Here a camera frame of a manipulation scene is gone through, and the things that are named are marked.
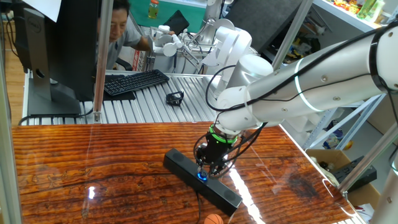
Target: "black bar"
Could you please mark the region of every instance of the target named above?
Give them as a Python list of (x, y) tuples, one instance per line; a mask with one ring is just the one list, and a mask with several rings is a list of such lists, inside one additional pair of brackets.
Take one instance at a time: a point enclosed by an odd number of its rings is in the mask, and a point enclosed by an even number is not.
[(164, 156), (163, 166), (192, 187), (209, 202), (231, 216), (239, 207), (242, 198), (227, 188), (220, 181), (198, 178), (198, 166), (176, 149), (171, 149)]

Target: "orange ball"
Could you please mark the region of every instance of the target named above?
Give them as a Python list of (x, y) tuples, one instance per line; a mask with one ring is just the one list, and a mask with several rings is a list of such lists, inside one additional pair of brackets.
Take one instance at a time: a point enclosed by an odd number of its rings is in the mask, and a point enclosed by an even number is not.
[(205, 224), (224, 224), (224, 221), (219, 215), (211, 214), (206, 217)]

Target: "man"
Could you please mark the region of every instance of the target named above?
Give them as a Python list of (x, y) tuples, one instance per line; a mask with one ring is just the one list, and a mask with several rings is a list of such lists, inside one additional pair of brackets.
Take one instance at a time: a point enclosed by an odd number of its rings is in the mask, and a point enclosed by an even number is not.
[[(141, 36), (129, 18), (130, 3), (128, 0), (114, 0), (109, 35), (108, 61), (106, 69), (111, 70), (119, 57), (122, 46), (132, 47), (140, 51), (150, 50), (148, 39)], [(101, 8), (98, 13), (98, 28), (101, 27)]]

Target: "green ring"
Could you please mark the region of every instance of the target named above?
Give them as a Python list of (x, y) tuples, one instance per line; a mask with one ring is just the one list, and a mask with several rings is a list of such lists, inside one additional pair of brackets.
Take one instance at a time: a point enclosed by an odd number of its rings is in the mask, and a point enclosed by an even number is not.
[(219, 141), (222, 142), (222, 143), (234, 144), (234, 143), (236, 142), (236, 140), (238, 140), (238, 137), (237, 137), (237, 136), (236, 136), (234, 139), (225, 140), (225, 139), (223, 139), (223, 138), (220, 138), (217, 134), (213, 134), (213, 133), (215, 133), (215, 132), (214, 132), (214, 129), (213, 129), (213, 125), (210, 126), (209, 132), (212, 134), (212, 136), (213, 136), (216, 140), (219, 140)]

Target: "gray shirt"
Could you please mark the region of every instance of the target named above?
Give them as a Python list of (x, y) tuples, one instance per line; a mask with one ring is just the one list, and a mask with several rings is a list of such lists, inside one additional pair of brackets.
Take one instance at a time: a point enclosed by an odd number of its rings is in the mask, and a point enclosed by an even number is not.
[(123, 35), (116, 42), (109, 43), (106, 69), (111, 70), (113, 68), (113, 65), (119, 57), (120, 51), (122, 50), (122, 46), (135, 47), (140, 39), (140, 33), (137, 31), (130, 17), (128, 17), (126, 30)]

